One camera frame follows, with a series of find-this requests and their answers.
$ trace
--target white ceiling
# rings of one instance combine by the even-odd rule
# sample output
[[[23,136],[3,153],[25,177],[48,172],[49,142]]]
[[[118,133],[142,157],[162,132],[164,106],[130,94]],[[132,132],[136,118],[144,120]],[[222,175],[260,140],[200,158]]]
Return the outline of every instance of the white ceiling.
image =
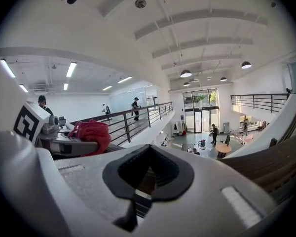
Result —
[[[104,22],[128,42],[135,43],[143,56],[149,58],[145,61],[156,63],[171,85],[177,85],[183,69],[190,69],[194,78],[201,78],[201,83],[220,83],[221,75],[231,82],[296,50],[293,23],[276,0],[274,8],[270,6],[274,0],[165,0],[166,3],[146,0],[147,5],[142,9],[135,7],[135,0],[78,0],[73,5],[66,4],[66,0],[58,1],[68,10],[81,8],[81,13],[89,13],[89,17]],[[44,15],[46,24],[47,19],[48,13]],[[86,22],[80,24],[77,31],[91,27]],[[101,34],[99,28],[93,31],[95,35]],[[102,43],[94,45],[101,48]],[[116,41],[115,46],[123,45]],[[67,80],[69,59],[5,58],[20,83],[30,89],[34,84],[45,83],[62,90]],[[117,58],[121,62],[126,59],[125,55]],[[249,61],[252,67],[242,70],[243,61]],[[48,68],[53,64],[56,70]],[[102,92],[108,85],[116,89],[119,78],[127,76],[110,68],[78,62],[68,92]]]
[[[128,75],[110,68],[95,64],[47,56],[7,56],[4,57],[10,69],[16,75],[19,84],[34,93],[34,89],[46,89],[48,93],[111,93],[117,89],[134,83],[131,78],[117,83]],[[70,78],[66,77],[71,62],[77,62]],[[67,91],[64,83],[69,83]],[[111,85],[112,88],[102,91]]]

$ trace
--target ceiling light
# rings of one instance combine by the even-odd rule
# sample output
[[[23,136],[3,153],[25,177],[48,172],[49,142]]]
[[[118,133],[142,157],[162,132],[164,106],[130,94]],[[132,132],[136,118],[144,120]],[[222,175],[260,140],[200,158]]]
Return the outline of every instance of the ceiling light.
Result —
[[[71,77],[73,74],[74,68],[76,67],[77,63],[76,62],[71,62],[67,71],[66,77]]]
[[[20,87],[21,87],[21,89],[22,90],[24,90],[24,92],[26,92],[26,93],[28,93],[29,91],[24,87],[24,85],[23,84],[20,84]]]
[[[185,77],[190,77],[192,75],[190,70],[184,69],[181,73],[181,77],[185,78]]]
[[[241,65],[241,68],[242,69],[248,69],[248,68],[250,68],[252,65],[251,65],[251,63],[250,62],[248,62],[248,61],[244,61],[243,63],[242,63],[242,65]]]
[[[109,88],[112,88],[112,86],[107,86],[106,88],[102,89],[102,90],[107,90]]]
[[[10,69],[9,65],[7,64],[7,62],[4,59],[1,59],[0,60],[0,63],[2,64],[2,66],[4,67],[4,69],[8,72],[9,76],[11,76],[12,78],[15,78],[15,75],[12,72],[12,70]]]
[[[123,80],[120,80],[118,83],[124,82],[124,81],[126,81],[126,80],[128,80],[128,79],[130,79],[130,78],[132,78],[132,77],[127,77],[127,78],[125,78],[125,79],[123,79]]]

